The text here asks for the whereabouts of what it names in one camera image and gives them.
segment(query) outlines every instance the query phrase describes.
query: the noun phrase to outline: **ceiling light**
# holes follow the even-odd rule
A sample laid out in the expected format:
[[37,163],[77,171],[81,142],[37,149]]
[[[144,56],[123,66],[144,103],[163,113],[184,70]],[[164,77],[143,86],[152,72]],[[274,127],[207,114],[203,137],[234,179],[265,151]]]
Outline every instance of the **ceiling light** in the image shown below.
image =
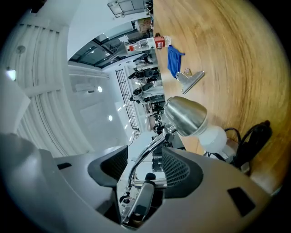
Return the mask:
[[16,79],[16,70],[6,71],[6,74],[9,76],[9,78],[12,81],[15,81],[15,79]]

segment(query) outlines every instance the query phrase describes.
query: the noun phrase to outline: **silver lamp head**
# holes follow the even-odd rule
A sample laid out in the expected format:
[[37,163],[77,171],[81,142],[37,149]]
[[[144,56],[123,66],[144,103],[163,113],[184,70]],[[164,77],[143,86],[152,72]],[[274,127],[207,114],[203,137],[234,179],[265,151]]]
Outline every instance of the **silver lamp head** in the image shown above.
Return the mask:
[[170,97],[164,110],[171,124],[184,137],[197,133],[204,123],[207,125],[207,109],[195,101],[179,96]]

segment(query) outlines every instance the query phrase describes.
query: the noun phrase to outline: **wooden tabletop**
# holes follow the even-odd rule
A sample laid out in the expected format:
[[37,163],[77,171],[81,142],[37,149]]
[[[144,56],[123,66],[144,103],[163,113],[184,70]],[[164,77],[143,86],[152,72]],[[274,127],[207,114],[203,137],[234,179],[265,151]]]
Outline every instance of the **wooden tabletop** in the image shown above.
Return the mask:
[[[291,75],[275,33],[241,0],[155,0],[154,33],[168,35],[182,57],[181,72],[205,76],[185,95],[167,69],[168,50],[156,50],[166,99],[183,96],[208,110],[209,121],[243,136],[269,120],[273,135],[251,161],[251,178],[266,191],[282,184],[291,153]],[[228,137],[237,141],[234,133]],[[198,139],[181,137],[186,150],[203,153]]]

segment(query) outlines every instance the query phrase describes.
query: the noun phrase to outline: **blue cloth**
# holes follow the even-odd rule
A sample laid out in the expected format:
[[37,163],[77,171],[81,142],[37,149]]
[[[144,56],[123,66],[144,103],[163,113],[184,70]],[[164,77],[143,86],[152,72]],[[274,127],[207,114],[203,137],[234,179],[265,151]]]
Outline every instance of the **blue cloth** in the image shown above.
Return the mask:
[[184,56],[185,53],[180,53],[173,46],[168,48],[168,69],[174,78],[176,78],[177,72],[180,72],[181,69],[181,56]]

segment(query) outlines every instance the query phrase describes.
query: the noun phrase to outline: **water bottle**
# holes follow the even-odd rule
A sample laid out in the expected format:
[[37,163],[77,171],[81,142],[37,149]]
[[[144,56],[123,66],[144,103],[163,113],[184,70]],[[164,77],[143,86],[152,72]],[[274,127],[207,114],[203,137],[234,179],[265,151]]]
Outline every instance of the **water bottle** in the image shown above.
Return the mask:
[[171,38],[169,36],[157,36],[147,39],[142,39],[129,46],[130,51],[146,51],[150,49],[160,49],[169,47]]

